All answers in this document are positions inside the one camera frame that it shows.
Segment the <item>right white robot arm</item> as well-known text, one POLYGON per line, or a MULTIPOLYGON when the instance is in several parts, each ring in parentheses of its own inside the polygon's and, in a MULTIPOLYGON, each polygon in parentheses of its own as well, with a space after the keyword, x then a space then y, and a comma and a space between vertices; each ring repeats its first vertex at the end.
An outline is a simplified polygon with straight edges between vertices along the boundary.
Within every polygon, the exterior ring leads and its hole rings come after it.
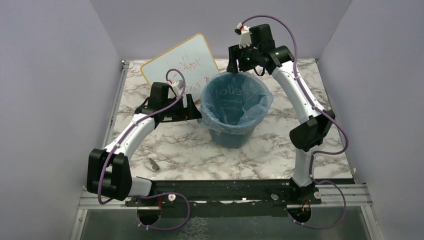
POLYGON ((307 88, 289 48, 275 45, 269 24, 248 27, 239 23, 235 32, 240 40, 228 48, 227 72, 236 74, 257 66, 264 68, 282 87, 297 115, 299 125, 289 132, 296 154, 288 196, 292 202, 300 204, 308 198, 308 189, 313 187, 312 152, 323 143, 335 114, 325 110, 307 88))

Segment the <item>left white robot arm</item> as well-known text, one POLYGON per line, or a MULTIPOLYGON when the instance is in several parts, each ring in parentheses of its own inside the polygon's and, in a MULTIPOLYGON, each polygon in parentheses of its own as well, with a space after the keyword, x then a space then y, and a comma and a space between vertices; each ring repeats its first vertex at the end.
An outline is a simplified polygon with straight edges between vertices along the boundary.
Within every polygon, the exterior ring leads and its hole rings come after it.
POLYGON ((196 120, 202 117, 190 93, 184 94, 180 83, 154 82, 150 95, 138 106, 128 126, 102 149, 93 149, 88 156, 86 189, 99 199, 123 201, 138 197, 144 205, 157 200, 153 182, 133 177, 130 160, 143 140, 160 123, 196 120))

